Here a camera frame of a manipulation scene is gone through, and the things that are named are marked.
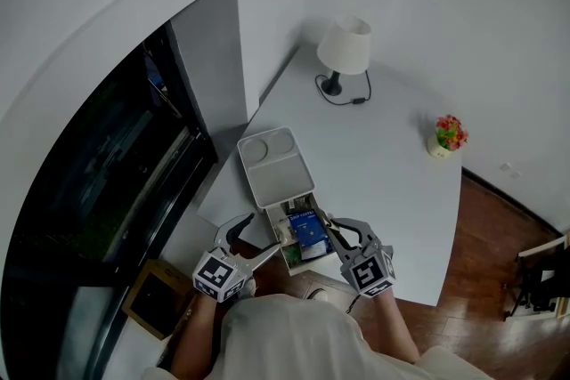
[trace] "black chair leg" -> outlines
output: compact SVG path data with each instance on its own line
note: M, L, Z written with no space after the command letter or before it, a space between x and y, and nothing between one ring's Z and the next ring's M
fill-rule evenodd
M505 312L505 319L507 317L512 317L515 314L515 311L517 310L517 307L520 305L523 298L526 298L526 301L528 302L528 296L524 288L520 290L520 293L517 296L517 300L515 301L515 306L513 307L513 310Z

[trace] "potted flower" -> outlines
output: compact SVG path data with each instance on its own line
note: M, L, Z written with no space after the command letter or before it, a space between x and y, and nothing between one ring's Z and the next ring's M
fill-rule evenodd
M461 121L448 114L437 119L436 132L427 140L427 152L437 158L448 158L452 152L463 146L469 138L461 127Z

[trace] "box lid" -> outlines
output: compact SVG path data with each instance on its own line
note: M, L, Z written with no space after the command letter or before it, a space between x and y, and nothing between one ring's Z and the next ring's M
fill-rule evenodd
M288 127L242 138L238 151L257 206L265 209L314 191L313 177Z

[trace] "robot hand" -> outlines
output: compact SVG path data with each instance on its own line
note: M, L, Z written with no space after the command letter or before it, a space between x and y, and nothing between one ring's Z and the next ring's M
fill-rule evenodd
M382 246L370 225L354 219L330 219L333 225L358 233L360 246L351 247L339 230L327 227L333 248L342 261L340 273L362 296L372 298L395 283L392 246Z
M279 250L279 243L266 247L255 258L247 259L232 255L233 242L253 219L253 214L244 214L231 219L217 231L212 250L204 252L192 274L194 287L201 293L223 303L240 291L259 266Z

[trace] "table lamp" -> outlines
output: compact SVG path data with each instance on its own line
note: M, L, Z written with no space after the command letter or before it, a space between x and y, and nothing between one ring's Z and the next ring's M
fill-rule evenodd
M327 32L317 48L321 62L332 70L332 76L325 79L321 89L327 95L342 92L338 83L341 73L359 75L368 69L371 59L371 27L355 16L346 16Z

